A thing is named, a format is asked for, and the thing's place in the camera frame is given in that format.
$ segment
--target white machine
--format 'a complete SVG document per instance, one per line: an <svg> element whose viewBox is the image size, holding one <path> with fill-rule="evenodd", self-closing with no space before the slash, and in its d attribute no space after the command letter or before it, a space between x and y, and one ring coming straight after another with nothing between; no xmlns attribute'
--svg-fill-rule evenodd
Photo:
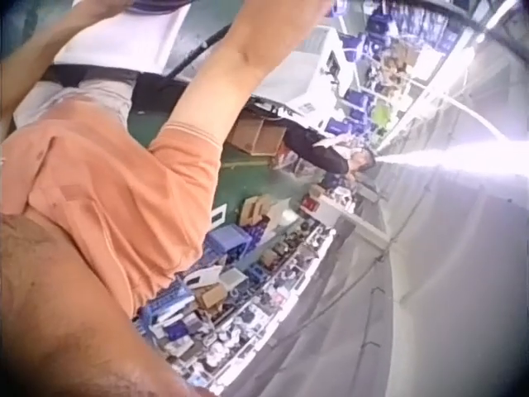
<svg viewBox="0 0 529 397"><path fill-rule="evenodd" d="M336 29L318 26L254 91L270 103L284 105L302 125L323 128L355 75Z"/></svg>
<svg viewBox="0 0 529 397"><path fill-rule="evenodd" d="M190 7L148 17L124 12L101 21L74 37L55 57L55 63L162 74Z"/></svg>

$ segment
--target skin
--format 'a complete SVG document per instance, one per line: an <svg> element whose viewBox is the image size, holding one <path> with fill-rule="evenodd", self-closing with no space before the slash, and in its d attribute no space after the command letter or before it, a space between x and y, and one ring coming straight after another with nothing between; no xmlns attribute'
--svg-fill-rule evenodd
<svg viewBox="0 0 529 397"><path fill-rule="evenodd" d="M75 7L2 64L2 114L17 107L72 35L129 2L84 3L91 5ZM246 0L170 121L225 140L253 89L331 5L332 0ZM31 395L208 395L191 390L145 344L60 228L32 211L2 217L1 226L3 359L35 388Z"/></svg>
<svg viewBox="0 0 529 397"><path fill-rule="evenodd" d="M132 3L132 0L80 2L72 7L59 22L39 31L22 48L2 62L1 141L6 138L7 127L13 112L53 63L60 49L82 30L116 16Z"/></svg>

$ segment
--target hair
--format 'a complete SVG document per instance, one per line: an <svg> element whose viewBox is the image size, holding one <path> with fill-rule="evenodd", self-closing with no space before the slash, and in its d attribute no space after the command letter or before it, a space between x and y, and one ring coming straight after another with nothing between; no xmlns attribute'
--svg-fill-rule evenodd
<svg viewBox="0 0 529 397"><path fill-rule="evenodd" d="M375 167L377 165L377 160L374 152L369 147L364 147L363 152L366 153L369 157L368 163L360 166L358 168L358 172L365 172L367 170L370 170L371 168Z"/></svg>

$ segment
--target man's hand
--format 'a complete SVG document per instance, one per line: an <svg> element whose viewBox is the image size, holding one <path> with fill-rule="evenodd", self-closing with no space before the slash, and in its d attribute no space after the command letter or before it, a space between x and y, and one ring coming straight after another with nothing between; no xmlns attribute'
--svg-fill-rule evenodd
<svg viewBox="0 0 529 397"><path fill-rule="evenodd" d="M133 0L83 0L72 8L71 16L85 21L90 26L124 12L133 2Z"/></svg>

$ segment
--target man's arm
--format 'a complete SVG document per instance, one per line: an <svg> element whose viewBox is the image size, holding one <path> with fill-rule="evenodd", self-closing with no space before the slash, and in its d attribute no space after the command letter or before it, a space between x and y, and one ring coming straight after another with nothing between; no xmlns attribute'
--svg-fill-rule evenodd
<svg viewBox="0 0 529 397"><path fill-rule="evenodd" d="M251 93L324 17L332 0L245 0L219 48L176 104L188 124L222 144Z"/></svg>
<svg viewBox="0 0 529 397"><path fill-rule="evenodd" d="M122 12L131 0L84 0L58 23L37 32L0 66L1 140L13 112L42 77L59 51L79 32Z"/></svg>
<svg viewBox="0 0 529 397"><path fill-rule="evenodd" d="M192 265L211 226L222 144L254 89L320 21L332 0L245 0L150 145L171 172L183 246Z"/></svg>

